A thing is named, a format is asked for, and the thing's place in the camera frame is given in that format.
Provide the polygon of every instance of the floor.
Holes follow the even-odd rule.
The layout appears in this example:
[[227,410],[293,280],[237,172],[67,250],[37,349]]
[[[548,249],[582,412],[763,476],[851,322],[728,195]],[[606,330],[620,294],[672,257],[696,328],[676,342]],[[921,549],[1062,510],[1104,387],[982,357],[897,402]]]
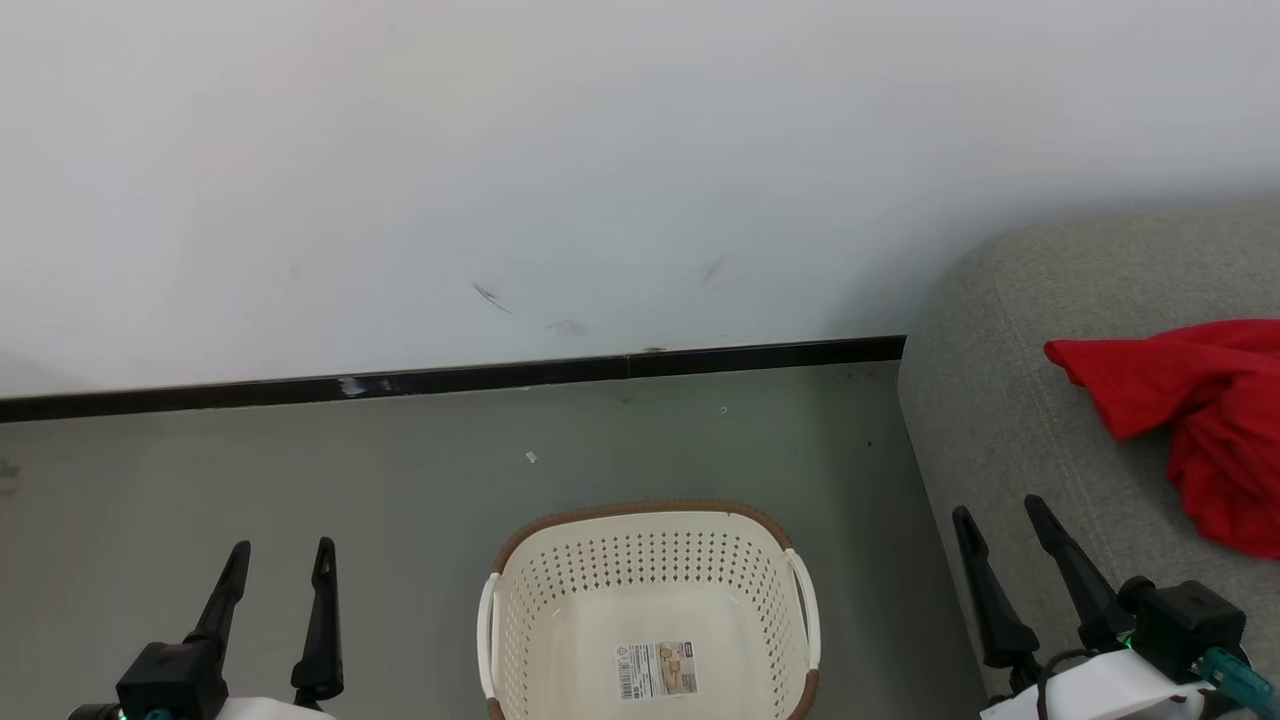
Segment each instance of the floor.
[[732,498],[806,559],[823,620],[810,717],[969,719],[983,705],[897,410],[896,363],[0,427],[0,697],[109,702],[178,642],[253,543],[225,676],[292,697],[321,534],[337,541],[339,719],[485,716],[480,588],[544,514]]

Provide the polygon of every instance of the gray sofa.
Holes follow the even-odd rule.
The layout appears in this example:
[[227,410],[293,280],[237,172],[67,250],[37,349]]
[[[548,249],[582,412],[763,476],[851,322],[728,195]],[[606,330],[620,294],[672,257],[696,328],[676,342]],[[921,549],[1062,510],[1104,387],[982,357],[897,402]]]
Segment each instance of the gray sofa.
[[[1165,480],[1169,434],[1116,445],[1088,393],[1044,359],[1053,338],[1146,337],[1280,316],[1280,205],[1042,225],[992,240],[934,288],[908,336],[899,395],[980,657],[951,509],[968,505],[1048,655],[1078,619],[1023,510],[1041,495],[1119,587],[1198,579],[1248,614],[1245,648],[1280,678],[1280,561],[1202,539]],[[989,693],[1007,671],[983,669]]]

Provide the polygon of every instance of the laundry basket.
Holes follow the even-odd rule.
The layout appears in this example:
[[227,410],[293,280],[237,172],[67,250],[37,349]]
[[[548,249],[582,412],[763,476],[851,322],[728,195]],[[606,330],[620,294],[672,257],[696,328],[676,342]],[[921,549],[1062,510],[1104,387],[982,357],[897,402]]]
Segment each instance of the laundry basket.
[[809,571],[772,518],[645,502],[507,541],[476,655],[493,720],[799,720],[822,634]]

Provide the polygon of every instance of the red cloth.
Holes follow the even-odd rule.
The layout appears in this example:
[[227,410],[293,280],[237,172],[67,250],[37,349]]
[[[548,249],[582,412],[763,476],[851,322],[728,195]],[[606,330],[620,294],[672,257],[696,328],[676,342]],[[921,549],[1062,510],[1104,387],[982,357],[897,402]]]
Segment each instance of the red cloth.
[[1202,536],[1280,559],[1280,320],[1055,340],[1044,355],[1117,441],[1172,423],[1169,482]]

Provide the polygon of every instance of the product label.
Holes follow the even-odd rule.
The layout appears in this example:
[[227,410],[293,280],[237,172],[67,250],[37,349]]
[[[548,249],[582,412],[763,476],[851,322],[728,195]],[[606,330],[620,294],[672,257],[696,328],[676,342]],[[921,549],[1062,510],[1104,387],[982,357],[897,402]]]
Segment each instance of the product label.
[[613,660],[618,667],[618,697],[623,701],[698,692],[691,642],[620,646]]

